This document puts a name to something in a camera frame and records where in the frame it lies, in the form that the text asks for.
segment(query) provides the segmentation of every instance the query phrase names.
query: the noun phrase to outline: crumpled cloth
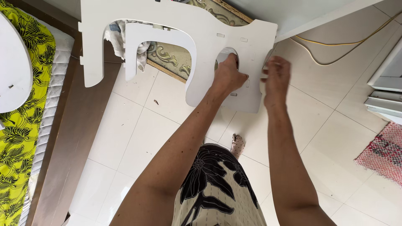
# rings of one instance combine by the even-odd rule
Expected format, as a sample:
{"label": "crumpled cloth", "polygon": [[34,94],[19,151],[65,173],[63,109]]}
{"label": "crumpled cloth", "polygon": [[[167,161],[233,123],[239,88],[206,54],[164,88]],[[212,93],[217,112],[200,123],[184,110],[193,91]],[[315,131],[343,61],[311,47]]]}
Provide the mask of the crumpled cloth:
{"label": "crumpled cloth", "polygon": [[[125,43],[125,25],[126,23],[142,23],[152,25],[150,23],[131,21],[131,20],[119,20],[109,24],[109,27],[105,31],[105,39],[112,43],[115,55],[125,59],[125,49],[123,44]],[[150,46],[150,41],[146,41],[140,44],[137,49],[137,65],[138,69],[142,72],[145,71],[145,65],[147,64],[147,49]]]}

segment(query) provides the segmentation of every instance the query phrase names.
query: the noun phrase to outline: hand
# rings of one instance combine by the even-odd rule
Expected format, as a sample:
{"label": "hand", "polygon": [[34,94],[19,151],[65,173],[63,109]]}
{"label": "hand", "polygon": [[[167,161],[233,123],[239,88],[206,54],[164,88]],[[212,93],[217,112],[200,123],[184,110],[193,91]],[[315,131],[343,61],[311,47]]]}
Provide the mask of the hand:
{"label": "hand", "polygon": [[225,61],[219,63],[211,88],[228,96],[231,92],[242,87],[244,82],[247,81],[248,75],[240,73],[237,70],[237,66],[238,58],[236,54],[229,54]]}
{"label": "hand", "polygon": [[263,70],[268,78],[262,78],[265,82],[267,95],[264,105],[268,113],[273,109],[286,109],[286,94],[290,80],[290,63],[279,56],[273,56],[267,62],[268,70]]}

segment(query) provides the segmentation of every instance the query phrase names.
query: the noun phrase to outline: foot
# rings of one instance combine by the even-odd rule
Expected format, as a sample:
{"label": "foot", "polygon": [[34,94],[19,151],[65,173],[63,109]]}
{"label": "foot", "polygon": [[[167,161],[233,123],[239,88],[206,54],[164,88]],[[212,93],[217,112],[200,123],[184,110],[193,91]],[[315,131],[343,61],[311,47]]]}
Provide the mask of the foot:
{"label": "foot", "polygon": [[234,157],[238,160],[240,155],[244,151],[244,141],[243,138],[239,135],[233,134],[232,136],[232,150],[230,151]]}

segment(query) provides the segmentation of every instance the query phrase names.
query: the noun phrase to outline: black and cream dress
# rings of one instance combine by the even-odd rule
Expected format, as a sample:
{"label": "black and cream dress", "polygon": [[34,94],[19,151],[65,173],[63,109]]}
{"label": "black and cream dress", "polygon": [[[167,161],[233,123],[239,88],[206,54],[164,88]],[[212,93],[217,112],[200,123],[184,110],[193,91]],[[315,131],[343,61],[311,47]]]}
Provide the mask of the black and cream dress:
{"label": "black and cream dress", "polygon": [[216,144],[200,147],[174,201],[172,226],[266,226],[240,163]]}

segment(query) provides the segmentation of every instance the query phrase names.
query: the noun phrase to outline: pink woven rug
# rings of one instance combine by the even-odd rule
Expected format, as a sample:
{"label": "pink woven rug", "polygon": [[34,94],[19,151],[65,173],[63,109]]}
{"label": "pink woven rug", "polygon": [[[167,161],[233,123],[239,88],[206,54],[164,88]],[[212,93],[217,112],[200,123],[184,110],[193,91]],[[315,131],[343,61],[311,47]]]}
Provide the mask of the pink woven rug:
{"label": "pink woven rug", "polygon": [[402,187],[402,125],[390,122],[355,159]]}

